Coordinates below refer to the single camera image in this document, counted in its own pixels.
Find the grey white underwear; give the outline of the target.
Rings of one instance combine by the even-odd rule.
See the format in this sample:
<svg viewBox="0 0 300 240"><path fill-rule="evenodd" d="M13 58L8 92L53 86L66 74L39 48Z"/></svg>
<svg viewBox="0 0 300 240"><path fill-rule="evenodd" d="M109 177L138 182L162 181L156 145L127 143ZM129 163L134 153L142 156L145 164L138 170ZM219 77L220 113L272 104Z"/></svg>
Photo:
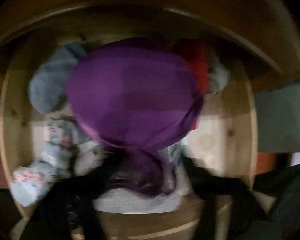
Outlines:
<svg viewBox="0 0 300 240"><path fill-rule="evenodd" d="M174 165L177 186L169 196L159 195L155 198L145 198L125 189L113 189L94 200L97 211L119 214L154 214L172 212L181 205L181 198L192 192L190 180L186 175L181 155L188 155L185 139L161 151ZM75 160L75 175L83 176L100 166L105 157L101 145L88 141L78 146L78 156Z"/></svg>

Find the purple bra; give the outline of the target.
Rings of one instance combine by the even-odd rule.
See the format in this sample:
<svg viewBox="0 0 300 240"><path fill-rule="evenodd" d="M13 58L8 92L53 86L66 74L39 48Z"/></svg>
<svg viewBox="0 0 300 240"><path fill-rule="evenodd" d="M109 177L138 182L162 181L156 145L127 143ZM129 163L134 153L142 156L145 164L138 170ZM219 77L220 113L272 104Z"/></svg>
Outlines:
<svg viewBox="0 0 300 240"><path fill-rule="evenodd" d="M175 190L174 166L161 152L195 127L204 105L183 59L145 48L102 47L74 67L65 93L82 129L120 159L108 189L151 198Z"/></svg>

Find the red underwear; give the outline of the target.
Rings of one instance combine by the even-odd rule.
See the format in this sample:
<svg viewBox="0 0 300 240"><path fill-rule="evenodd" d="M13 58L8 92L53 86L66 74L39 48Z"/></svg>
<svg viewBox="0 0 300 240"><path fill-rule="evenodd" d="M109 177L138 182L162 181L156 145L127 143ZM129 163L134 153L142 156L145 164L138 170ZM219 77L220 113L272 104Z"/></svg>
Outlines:
<svg viewBox="0 0 300 240"><path fill-rule="evenodd" d="M209 49L205 46L194 47L186 57L186 62L197 80L198 89L204 95L209 86Z"/></svg>

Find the white pink floral underwear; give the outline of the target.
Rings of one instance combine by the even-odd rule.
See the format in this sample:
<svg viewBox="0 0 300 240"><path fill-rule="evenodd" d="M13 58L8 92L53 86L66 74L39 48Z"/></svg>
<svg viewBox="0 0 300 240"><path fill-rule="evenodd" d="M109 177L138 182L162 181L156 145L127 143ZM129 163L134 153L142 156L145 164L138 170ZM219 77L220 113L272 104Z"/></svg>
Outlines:
<svg viewBox="0 0 300 240"><path fill-rule="evenodd" d="M90 140L71 116L51 118L47 130L42 153L29 166L12 173L11 193L22 207L42 199L56 181L71 177L78 145Z"/></svg>

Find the light blue sock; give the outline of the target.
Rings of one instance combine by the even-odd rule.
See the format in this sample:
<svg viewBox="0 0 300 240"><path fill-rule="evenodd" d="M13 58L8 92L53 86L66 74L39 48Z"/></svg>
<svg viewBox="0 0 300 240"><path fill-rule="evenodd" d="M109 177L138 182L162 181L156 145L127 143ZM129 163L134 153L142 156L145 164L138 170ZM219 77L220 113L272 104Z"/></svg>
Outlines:
<svg viewBox="0 0 300 240"><path fill-rule="evenodd" d="M80 43L58 48L36 71L29 83L32 107L41 114L60 111L66 104L65 83L79 60L87 54Z"/></svg>

